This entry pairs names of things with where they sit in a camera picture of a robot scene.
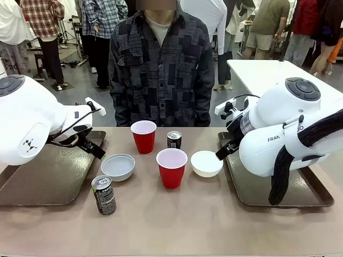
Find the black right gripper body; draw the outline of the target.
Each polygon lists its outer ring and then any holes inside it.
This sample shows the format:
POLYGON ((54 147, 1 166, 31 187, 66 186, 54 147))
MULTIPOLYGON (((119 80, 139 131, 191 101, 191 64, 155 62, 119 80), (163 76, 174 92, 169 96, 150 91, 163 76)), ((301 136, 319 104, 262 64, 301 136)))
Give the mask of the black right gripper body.
POLYGON ((236 150, 239 148, 240 142, 243 139, 243 133, 240 128, 240 119, 234 119, 230 122, 227 122, 227 131, 232 136, 231 141, 229 142, 229 145, 231 149, 236 150))

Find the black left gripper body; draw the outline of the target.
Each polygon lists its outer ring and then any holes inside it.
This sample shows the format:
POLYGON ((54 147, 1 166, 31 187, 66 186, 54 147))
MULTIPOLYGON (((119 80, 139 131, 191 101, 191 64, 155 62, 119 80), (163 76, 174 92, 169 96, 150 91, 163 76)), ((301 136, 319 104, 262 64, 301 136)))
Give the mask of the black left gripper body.
POLYGON ((95 153, 97 145, 93 143, 92 141, 87 139, 87 133, 86 132, 79 132, 76 134, 77 136, 77 142, 76 146, 86 153, 95 153))

